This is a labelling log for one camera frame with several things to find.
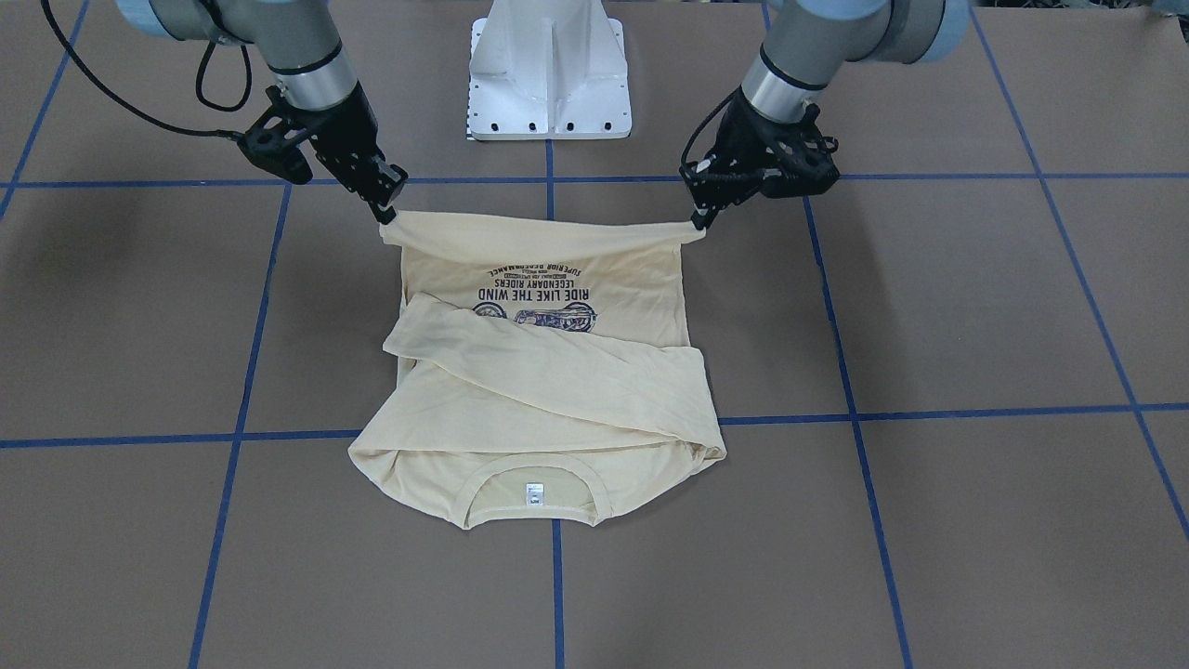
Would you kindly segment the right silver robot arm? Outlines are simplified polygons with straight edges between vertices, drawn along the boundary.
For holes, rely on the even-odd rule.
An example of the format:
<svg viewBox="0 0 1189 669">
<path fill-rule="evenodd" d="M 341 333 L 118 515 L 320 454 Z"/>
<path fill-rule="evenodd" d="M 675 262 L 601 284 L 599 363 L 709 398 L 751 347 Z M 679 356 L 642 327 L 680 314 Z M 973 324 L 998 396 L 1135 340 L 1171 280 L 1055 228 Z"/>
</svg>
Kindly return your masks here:
<svg viewBox="0 0 1189 669">
<path fill-rule="evenodd" d="M 302 149 L 392 221 L 408 175 L 379 149 L 378 125 L 326 1 L 120 1 L 147 34 L 210 48 L 253 46 L 273 77 L 268 111 L 227 131 L 256 168 L 294 185 Z M 633 132 L 621 23 L 599 1 L 497 1 L 470 33 L 466 131 L 472 139 L 617 139 Z"/>
</svg>

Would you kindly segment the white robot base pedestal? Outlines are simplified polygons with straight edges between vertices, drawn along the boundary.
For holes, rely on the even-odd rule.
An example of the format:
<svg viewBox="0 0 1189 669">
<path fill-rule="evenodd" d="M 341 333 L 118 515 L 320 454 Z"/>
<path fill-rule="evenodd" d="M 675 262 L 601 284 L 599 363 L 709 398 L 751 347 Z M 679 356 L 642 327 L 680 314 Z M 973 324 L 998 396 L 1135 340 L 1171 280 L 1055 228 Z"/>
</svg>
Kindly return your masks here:
<svg viewBox="0 0 1189 669">
<path fill-rule="evenodd" d="M 600 1 L 496 1 L 470 29 L 476 141 L 633 133 L 624 27 Z"/>
</svg>

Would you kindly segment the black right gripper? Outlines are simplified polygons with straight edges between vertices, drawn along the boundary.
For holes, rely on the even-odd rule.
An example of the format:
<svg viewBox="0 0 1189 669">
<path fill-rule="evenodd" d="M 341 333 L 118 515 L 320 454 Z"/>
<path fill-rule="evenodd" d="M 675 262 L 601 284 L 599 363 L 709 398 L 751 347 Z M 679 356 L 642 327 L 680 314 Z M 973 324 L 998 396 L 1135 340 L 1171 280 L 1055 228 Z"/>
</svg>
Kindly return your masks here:
<svg viewBox="0 0 1189 669">
<path fill-rule="evenodd" d="M 279 87 L 265 89 L 270 106 L 235 140 L 250 164 L 292 185 L 306 185 L 313 170 L 302 152 L 307 143 L 341 187 L 369 206 L 390 206 L 403 190 L 408 173 L 390 164 L 377 144 L 369 97 L 361 86 L 326 111 L 302 111 Z"/>
</svg>

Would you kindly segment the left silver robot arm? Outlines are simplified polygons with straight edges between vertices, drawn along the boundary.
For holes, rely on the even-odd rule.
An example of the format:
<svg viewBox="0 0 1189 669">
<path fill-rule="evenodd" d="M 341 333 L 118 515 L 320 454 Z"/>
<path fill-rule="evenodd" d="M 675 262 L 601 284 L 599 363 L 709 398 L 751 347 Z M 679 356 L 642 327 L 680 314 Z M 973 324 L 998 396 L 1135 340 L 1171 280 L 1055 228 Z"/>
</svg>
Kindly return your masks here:
<svg viewBox="0 0 1189 669">
<path fill-rule="evenodd" d="M 710 111 L 715 141 L 680 157 L 692 223 L 751 196 L 800 198 L 839 173 L 817 100 L 847 62 L 935 62 L 968 24 L 965 1 L 782 1 L 746 76 Z M 468 135 L 611 139 L 633 131 L 623 27 L 599 1 L 497 1 L 470 37 Z"/>
</svg>

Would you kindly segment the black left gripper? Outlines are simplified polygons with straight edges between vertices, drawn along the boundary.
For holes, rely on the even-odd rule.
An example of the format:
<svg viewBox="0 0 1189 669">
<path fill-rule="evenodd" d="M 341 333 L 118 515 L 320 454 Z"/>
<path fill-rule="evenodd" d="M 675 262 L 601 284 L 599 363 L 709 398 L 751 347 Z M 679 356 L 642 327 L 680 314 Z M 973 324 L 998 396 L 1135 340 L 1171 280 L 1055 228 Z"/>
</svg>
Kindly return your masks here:
<svg viewBox="0 0 1189 669">
<path fill-rule="evenodd" d="M 696 213 L 719 213 L 757 194 L 799 198 L 833 187 L 838 140 L 820 133 L 817 105 L 803 111 L 797 122 L 778 124 L 753 109 L 740 88 L 723 97 L 681 152 L 680 178 Z"/>
</svg>

